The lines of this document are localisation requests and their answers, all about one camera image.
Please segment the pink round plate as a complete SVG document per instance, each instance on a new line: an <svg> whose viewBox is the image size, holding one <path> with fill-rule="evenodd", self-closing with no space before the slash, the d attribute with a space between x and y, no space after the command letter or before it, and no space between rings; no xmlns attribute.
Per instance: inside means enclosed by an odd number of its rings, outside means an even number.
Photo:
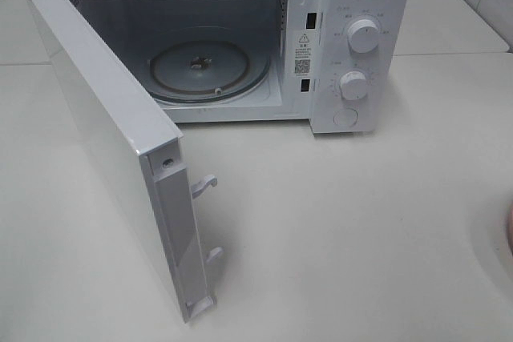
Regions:
<svg viewBox="0 0 513 342"><path fill-rule="evenodd" d="M509 253L513 254L513 207L507 210L504 220L505 236L507 238L507 246Z"/></svg>

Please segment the white microwave door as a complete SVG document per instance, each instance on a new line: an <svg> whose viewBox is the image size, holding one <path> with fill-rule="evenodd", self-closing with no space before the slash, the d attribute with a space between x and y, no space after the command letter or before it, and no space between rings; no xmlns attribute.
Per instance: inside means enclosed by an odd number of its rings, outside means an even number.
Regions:
<svg viewBox="0 0 513 342"><path fill-rule="evenodd" d="M216 185L188 181L181 131L70 0L27 0L95 168L184 321L214 304L193 200Z"/></svg>

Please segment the lower white timer knob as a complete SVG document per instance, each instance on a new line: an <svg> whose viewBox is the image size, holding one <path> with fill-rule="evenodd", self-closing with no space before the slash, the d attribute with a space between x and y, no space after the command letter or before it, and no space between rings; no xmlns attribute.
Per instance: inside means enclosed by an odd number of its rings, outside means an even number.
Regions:
<svg viewBox="0 0 513 342"><path fill-rule="evenodd" d="M367 76L359 71L352 70L342 75L339 82L339 89L342 98L354 101L367 96L370 88L370 81Z"/></svg>

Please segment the glass microwave turntable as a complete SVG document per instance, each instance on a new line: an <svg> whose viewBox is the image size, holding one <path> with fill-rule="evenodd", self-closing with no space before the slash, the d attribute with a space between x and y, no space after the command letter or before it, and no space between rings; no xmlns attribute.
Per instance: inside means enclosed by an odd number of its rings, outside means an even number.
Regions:
<svg viewBox="0 0 513 342"><path fill-rule="evenodd" d="M274 45L261 34L205 27L174 42L147 62L142 81L156 99L214 103L249 91L265 78Z"/></svg>

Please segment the upper white power knob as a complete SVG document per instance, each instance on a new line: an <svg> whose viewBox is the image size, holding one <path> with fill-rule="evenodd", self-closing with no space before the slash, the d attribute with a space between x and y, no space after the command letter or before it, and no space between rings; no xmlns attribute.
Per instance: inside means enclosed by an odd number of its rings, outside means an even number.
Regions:
<svg viewBox="0 0 513 342"><path fill-rule="evenodd" d="M374 50L379 44L381 29L371 17L361 17L351 22L347 29L349 47L359 54Z"/></svg>

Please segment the round door release button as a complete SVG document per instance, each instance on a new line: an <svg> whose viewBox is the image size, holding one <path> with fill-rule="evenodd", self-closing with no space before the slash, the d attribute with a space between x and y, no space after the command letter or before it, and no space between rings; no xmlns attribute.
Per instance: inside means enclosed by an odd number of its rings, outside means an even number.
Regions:
<svg viewBox="0 0 513 342"><path fill-rule="evenodd" d="M333 122L339 127L353 127L358 121L358 112L352 108L343 108L337 111Z"/></svg>

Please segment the white microwave oven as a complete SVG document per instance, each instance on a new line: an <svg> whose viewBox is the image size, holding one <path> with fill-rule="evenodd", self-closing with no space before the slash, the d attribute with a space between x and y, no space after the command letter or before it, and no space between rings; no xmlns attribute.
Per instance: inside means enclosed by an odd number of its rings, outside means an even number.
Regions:
<svg viewBox="0 0 513 342"><path fill-rule="evenodd" d="M177 123L305 120L316 134L372 131L406 0L70 0L146 92ZM365 54L349 47L351 22L371 17L381 32ZM269 72L254 88L214 103L154 98L142 84L147 62L194 28L259 33L274 45ZM367 96L349 101L339 82L352 70L370 81ZM334 124L343 108L358 112L353 127Z"/></svg>

